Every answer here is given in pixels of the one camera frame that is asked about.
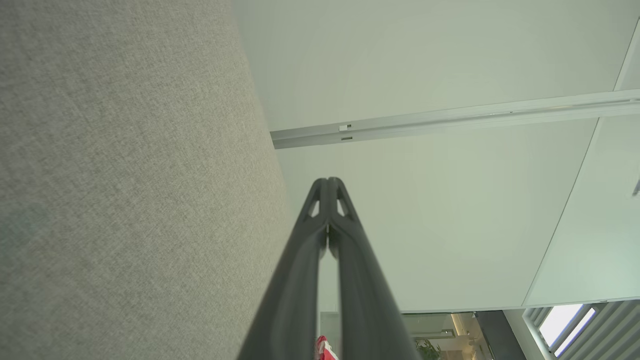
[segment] dark wall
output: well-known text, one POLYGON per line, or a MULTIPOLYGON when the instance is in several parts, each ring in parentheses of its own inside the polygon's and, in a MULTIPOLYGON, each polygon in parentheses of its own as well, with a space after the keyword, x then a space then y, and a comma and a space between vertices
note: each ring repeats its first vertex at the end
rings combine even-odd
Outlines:
POLYGON ((495 356, 494 360, 527 360, 501 310, 478 311, 476 318, 495 356))

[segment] textured gray fabric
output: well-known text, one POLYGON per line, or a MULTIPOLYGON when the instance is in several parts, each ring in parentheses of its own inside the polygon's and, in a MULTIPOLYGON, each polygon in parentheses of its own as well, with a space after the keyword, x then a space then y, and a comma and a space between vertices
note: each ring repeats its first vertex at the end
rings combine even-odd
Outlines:
POLYGON ((0 359, 232 359, 290 229, 230 6, 0 27, 0 359))

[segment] window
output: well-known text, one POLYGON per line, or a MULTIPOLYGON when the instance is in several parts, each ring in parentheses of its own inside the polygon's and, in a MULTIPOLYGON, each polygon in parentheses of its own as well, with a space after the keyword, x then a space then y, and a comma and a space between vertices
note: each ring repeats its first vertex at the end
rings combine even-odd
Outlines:
POLYGON ((525 317, 538 331, 549 352, 560 358, 597 312, 598 308, 591 304, 576 304, 529 309, 525 317))

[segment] gray fabric surface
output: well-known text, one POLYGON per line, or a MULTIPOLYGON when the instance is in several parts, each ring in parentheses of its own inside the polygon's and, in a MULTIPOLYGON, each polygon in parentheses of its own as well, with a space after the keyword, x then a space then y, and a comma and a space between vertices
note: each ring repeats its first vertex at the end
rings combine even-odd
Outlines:
POLYGON ((0 359, 232 359, 290 229, 230 6, 0 28, 0 359))

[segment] green plant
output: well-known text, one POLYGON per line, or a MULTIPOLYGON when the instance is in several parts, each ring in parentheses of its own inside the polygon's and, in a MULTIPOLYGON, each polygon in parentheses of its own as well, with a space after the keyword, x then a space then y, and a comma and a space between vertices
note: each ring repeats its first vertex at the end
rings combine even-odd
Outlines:
POLYGON ((422 360, 440 360, 440 356, 442 356, 440 346, 434 347, 427 339, 416 340, 415 349, 418 350, 422 360))

